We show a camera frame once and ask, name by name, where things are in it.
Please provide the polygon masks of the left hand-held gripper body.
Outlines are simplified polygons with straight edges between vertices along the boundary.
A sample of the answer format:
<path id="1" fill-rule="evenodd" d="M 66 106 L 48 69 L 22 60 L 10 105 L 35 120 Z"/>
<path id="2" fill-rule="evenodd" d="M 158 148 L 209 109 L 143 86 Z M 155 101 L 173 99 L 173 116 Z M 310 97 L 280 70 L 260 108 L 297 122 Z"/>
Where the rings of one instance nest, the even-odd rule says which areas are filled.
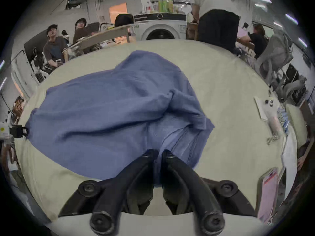
<path id="1" fill-rule="evenodd" d="M 12 118 L 12 114 L 8 112 L 5 122 L 0 123 L 0 139 L 27 137 L 28 129 L 22 125 L 14 124 Z"/>

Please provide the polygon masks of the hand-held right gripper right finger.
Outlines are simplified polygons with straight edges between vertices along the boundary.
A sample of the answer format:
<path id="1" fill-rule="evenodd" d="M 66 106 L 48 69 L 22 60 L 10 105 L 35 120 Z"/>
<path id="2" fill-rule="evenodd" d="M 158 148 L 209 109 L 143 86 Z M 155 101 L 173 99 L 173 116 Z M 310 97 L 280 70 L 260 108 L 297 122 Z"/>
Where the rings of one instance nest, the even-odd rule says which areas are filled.
<path id="1" fill-rule="evenodd" d="M 193 212 L 203 235 L 218 235 L 223 231 L 224 213 L 256 217 L 254 207 L 235 182 L 201 178 L 169 150 L 162 154 L 161 183 L 163 198 L 171 213 Z"/>

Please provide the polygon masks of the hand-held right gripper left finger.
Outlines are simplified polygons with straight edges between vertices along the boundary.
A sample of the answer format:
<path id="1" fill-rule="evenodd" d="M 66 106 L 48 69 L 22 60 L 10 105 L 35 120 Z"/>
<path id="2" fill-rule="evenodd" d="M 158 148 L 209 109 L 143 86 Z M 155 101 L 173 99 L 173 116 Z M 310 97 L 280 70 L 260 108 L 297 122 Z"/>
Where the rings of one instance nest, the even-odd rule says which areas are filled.
<path id="1" fill-rule="evenodd" d="M 154 163 L 158 150 L 149 149 L 116 177 L 81 182 L 58 218 L 92 214 L 89 226 L 97 235 L 115 235 L 122 212 L 143 215 L 154 189 Z"/>

